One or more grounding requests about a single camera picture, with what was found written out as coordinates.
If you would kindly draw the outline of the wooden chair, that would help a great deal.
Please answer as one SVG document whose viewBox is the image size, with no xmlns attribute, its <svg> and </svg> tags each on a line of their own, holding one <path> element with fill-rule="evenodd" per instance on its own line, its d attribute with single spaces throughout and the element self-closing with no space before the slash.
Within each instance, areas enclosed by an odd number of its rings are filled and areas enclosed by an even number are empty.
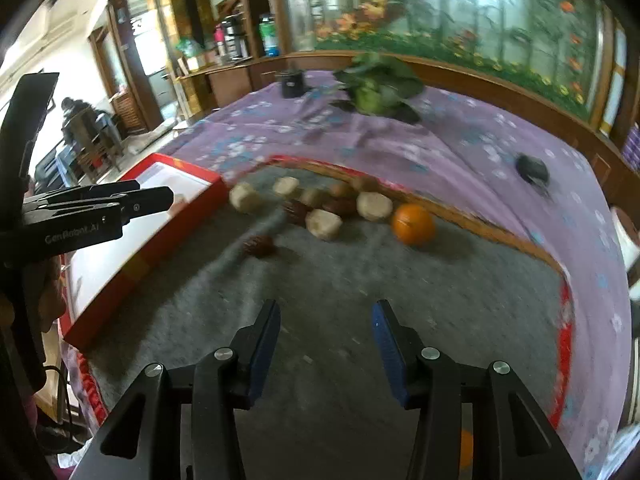
<svg viewBox="0 0 640 480">
<path fill-rule="evenodd" d="M 117 159 L 124 154 L 124 148 L 111 115 L 72 98 L 62 99 L 61 107 L 63 139 L 89 181 L 98 182 L 104 162 L 118 169 Z"/>
</svg>

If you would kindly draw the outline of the small black pouch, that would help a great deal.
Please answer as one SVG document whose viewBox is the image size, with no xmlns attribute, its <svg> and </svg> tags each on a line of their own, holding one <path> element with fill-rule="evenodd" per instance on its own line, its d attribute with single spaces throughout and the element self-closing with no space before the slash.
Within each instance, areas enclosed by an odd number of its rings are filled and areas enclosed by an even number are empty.
<svg viewBox="0 0 640 480">
<path fill-rule="evenodd" d="M 519 154 L 515 159 L 515 170 L 521 179 L 537 192 L 544 195 L 549 193 L 550 174 L 541 159 Z"/>
</svg>

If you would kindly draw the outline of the red white tray box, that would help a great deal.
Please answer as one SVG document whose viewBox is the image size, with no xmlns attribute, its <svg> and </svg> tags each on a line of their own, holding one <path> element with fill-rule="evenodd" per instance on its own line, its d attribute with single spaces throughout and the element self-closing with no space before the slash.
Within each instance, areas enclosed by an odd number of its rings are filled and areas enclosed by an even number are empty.
<svg viewBox="0 0 640 480">
<path fill-rule="evenodd" d="M 219 174 L 160 153 L 145 157 L 122 180 L 135 180 L 144 190 L 167 186 L 174 199 L 168 211 L 131 220 L 117 240 L 63 258 L 67 309 L 60 334 L 80 352 L 94 346 L 142 278 L 228 202 Z"/>
</svg>

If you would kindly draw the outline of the floral glass screen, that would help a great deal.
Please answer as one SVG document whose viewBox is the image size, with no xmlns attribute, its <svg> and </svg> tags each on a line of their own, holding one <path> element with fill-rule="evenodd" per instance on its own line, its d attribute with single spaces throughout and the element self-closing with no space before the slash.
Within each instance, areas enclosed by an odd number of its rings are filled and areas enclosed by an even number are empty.
<svg viewBox="0 0 640 480">
<path fill-rule="evenodd" d="M 285 0 L 296 51 L 380 51 L 512 82 L 580 117 L 596 92 L 600 0 Z"/>
</svg>

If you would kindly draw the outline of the black thermos flask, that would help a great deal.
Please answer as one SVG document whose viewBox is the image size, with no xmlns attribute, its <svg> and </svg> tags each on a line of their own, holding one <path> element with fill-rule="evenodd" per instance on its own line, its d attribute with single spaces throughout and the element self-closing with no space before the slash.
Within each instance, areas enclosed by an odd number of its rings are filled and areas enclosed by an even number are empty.
<svg viewBox="0 0 640 480">
<path fill-rule="evenodd" d="M 221 22 L 221 26 L 222 32 L 224 33 L 224 42 L 226 43 L 226 49 L 232 60 L 237 61 L 250 58 L 242 14 L 235 13 L 228 15 Z"/>
</svg>

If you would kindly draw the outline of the beige chunk far left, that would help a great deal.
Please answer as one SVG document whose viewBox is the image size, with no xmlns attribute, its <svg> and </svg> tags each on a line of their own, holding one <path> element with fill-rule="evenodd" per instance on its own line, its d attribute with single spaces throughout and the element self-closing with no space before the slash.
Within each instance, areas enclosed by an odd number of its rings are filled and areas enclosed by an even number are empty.
<svg viewBox="0 0 640 480">
<path fill-rule="evenodd" d="M 262 204 L 260 194 L 248 182 L 239 182 L 229 191 L 231 206 L 241 214 L 249 214 Z"/>
</svg>

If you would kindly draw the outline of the orange fruit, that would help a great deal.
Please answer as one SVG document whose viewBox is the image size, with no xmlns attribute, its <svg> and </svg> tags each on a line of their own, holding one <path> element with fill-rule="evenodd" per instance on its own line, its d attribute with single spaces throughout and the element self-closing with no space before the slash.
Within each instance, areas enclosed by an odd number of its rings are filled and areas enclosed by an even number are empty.
<svg viewBox="0 0 640 480">
<path fill-rule="evenodd" d="M 403 204 L 392 219 L 392 230 L 402 244 L 423 246 L 436 235 L 434 216 L 418 204 Z"/>
</svg>

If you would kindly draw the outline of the beige corn chunk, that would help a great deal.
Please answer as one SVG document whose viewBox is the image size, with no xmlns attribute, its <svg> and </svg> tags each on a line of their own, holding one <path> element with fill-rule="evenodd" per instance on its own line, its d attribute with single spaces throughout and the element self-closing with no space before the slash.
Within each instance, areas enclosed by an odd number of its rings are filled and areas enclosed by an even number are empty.
<svg viewBox="0 0 640 480">
<path fill-rule="evenodd" d="M 356 200 L 360 217 L 370 222 L 386 220 L 394 210 L 393 202 L 378 192 L 362 192 Z"/>
</svg>

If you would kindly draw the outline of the beige chunk upper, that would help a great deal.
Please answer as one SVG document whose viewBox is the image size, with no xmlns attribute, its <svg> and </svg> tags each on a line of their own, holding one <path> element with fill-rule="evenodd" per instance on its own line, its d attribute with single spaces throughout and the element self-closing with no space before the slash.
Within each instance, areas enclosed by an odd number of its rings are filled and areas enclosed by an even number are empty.
<svg viewBox="0 0 640 480">
<path fill-rule="evenodd" d="M 273 183 L 272 190 L 283 198 L 295 197 L 299 191 L 299 180 L 294 177 L 282 177 Z"/>
</svg>

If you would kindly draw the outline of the grey felt mat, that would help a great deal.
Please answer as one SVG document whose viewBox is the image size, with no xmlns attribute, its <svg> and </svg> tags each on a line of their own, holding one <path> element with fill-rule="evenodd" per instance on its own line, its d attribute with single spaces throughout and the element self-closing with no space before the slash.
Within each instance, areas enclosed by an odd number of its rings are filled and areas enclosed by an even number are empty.
<svg viewBox="0 0 640 480">
<path fill-rule="evenodd" d="M 198 362 L 272 299 L 282 325 L 264 392 L 235 415 L 247 477 L 404 478 L 418 415 L 394 399 L 373 337 L 372 308 L 385 299 L 456 362 L 508 362 L 553 410 L 557 270 L 447 221 L 422 248 L 361 218 L 318 240 L 288 221 L 272 192 L 287 174 L 279 166 L 249 174 L 262 194 L 258 211 L 221 207 L 122 303 L 87 356 L 107 406 L 146 364 Z M 255 235 L 270 235 L 277 251 L 248 256 L 243 245 Z"/>
</svg>

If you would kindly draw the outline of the black cylindrical device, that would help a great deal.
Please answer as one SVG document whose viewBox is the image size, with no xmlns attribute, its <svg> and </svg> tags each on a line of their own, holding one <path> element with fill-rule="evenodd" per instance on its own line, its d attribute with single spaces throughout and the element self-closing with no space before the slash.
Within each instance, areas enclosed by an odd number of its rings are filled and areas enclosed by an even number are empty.
<svg viewBox="0 0 640 480">
<path fill-rule="evenodd" d="M 283 99 L 297 99 L 307 92 L 305 74 L 298 68 L 288 68 L 277 73 Z"/>
</svg>

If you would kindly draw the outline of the dark red jujube date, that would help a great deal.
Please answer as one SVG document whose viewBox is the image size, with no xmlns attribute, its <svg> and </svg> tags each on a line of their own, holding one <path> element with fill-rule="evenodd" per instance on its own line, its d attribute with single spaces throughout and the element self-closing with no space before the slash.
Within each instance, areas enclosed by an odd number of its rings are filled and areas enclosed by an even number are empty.
<svg viewBox="0 0 640 480">
<path fill-rule="evenodd" d="M 254 258 L 266 258 L 277 251 L 277 246 L 270 235 L 255 235 L 248 238 L 243 245 L 243 252 Z"/>
</svg>

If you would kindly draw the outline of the green leafy cabbage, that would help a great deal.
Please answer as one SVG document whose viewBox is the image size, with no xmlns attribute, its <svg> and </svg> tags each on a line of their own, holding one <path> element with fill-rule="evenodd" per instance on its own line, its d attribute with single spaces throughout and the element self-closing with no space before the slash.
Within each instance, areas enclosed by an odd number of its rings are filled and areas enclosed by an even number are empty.
<svg viewBox="0 0 640 480">
<path fill-rule="evenodd" d="M 398 58 L 379 53 L 363 53 L 352 64 L 333 73 L 346 99 L 334 100 L 333 107 L 343 112 L 385 117 L 414 125 L 418 112 L 409 100 L 425 88 L 423 81 Z"/>
</svg>

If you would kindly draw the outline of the brown longan fruit far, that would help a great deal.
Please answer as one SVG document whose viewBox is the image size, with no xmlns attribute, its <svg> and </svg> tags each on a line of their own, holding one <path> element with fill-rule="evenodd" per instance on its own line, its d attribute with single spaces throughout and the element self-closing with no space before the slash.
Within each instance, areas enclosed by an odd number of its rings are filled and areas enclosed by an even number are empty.
<svg viewBox="0 0 640 480">
<path fill-rule="evenodd" d="M 380 189 L 380 182 L 378 182 L 378 179 L 370 176 L 354 177 L 350 181 L 350 184 L 358 193 L 378 192 Z"/>
</svg>

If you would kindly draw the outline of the beige chunk front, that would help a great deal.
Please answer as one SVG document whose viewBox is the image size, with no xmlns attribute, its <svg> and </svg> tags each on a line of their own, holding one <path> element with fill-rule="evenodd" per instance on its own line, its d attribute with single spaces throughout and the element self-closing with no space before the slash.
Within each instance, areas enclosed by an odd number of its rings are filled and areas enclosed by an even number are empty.
<svg viewBox="0 0 640 480">
<path fill-rule="evenodd" d="M 314 209 L 306 215 L 306 229 L 318 240 L 333 240 L 343 225 L 337 214 L 323 209 Z"/>
</svg>

